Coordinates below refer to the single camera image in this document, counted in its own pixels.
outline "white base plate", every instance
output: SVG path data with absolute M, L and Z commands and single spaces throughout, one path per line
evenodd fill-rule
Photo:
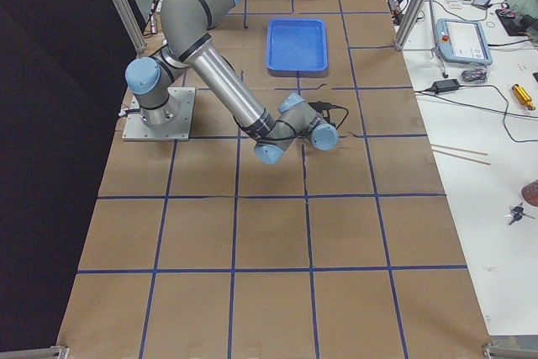
M 125 141 L 188 140 L 193 121 L 194 87 L 169 87 L 168 92 L 179 102 L 179 113 L 169 124 L 160 128 L 150 128 L 139 114 L 130 114 L 125 123 Z M 137 109 L 138 101 L 133 96 L 130 108 Z

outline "tiled surface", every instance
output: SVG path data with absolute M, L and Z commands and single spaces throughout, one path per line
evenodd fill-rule
M 275 77 L 268 22 L 297 16 L 325 21 L 330 67 Z M 298 140 L 263 165 L 189 71 L 177 81 L 201 87 L 189 142 L 124 143 L 119 121 L 58 341 L 77 359 L 482 357 L 384 0 L 246 0 L 211 35 L 273 113 L 292 91 L 348 108 L 340 142 Z

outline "robotic arm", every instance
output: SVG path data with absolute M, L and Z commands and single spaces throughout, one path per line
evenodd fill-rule
M 255 153 L 263 162 L 276 163 L 300 135 L 317 149 L 332 149 L 338 141 L 335 127 L 303 98 L 291 94 L 278 108 L 281 115 L 275 120 L 214 48 L 208 30 L 239 1 L 163 1 L 161 25 L 167 45 L 151 57 L 131 62 L 125 72 L 145 123 L 160 126 L 174 119 L 180 106 L 167 88 L 192 68 L 256 141 Z

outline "power adapter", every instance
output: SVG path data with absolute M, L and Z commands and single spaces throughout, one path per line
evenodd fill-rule
M 439 94 L 440 92 L 454 92 L 461 86 L 462 85 L 457 79 L 446 79 L 434 82 L 434 84 L 432 84 L 430 88 L 427 88 L 424 91 L 434 92 L 435 94 Z

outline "metal mounting plate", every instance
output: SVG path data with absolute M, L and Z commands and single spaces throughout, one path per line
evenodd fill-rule
M 188 140 L 193 121 L 194 87 L 169 87 L 168 92 L 179 102 L 179 113 L 169 124 L 160 128 L 148 127 L 139 114 L 130 114 L 125 123 L 123 139 L 125 141 L 160 141 L 160 140 Z M 129 108 L 139 107 L 136 98 Z

